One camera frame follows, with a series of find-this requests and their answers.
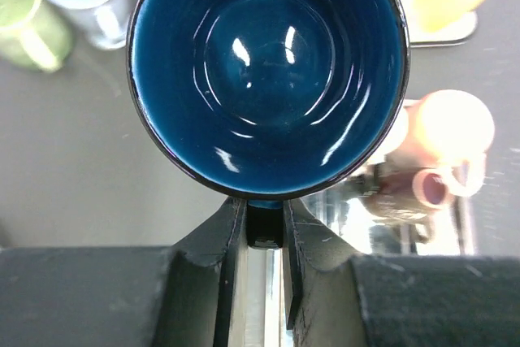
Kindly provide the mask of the dark blue mug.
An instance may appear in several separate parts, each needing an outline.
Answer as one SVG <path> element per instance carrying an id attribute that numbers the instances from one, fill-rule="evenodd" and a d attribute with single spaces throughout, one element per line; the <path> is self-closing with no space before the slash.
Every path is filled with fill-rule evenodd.
<path id="1" fill-rule="evenodd" d="M 401 0 L 137 0 L 128 80 L 180 170 L 247 203 L 251 246 L 279 247 L 283 204 L 358 169 L 410 74 Z"/>

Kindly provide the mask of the pink mug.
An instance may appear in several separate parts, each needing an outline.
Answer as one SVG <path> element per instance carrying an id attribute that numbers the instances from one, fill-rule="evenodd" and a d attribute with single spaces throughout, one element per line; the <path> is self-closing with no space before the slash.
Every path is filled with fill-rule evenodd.
<path id="1" fill-rule="evenodd" d="M 495 136 L 488 107 L 470 93 L 444 89 L 429 93 L 406 111 L 408 133 L 396 152 L 408 164 L 440 169 L 453 195 L 476 194 Z"/>

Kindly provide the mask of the light green mug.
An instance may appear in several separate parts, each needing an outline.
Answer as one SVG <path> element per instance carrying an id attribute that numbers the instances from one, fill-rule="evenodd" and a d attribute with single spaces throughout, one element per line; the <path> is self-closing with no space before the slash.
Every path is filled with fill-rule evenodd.
<path id="1" fill-rule="evenodd" d="M 46 0 L 1 0 L 1 57 L 53 73 L 73 47 L 72 31 Z"/>

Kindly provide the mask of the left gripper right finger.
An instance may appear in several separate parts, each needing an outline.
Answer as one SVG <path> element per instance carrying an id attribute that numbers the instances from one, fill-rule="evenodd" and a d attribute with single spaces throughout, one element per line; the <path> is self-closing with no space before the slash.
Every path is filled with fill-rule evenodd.
<path id="1" fill-rule="evenodd" d="M 284 204 L 284 288 L 297 346 L 516 346 L 519 261 L 358 254 Z"/>

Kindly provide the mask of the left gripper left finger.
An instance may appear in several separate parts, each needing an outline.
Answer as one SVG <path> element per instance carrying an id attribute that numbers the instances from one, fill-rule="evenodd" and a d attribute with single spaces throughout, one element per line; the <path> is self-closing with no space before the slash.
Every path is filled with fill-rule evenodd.
<path id="1" fill-rule="evenodd" d="M 3 250 L 2 345 L 243 345 L 245 212 L 229 198 L 172 246 Z"/>

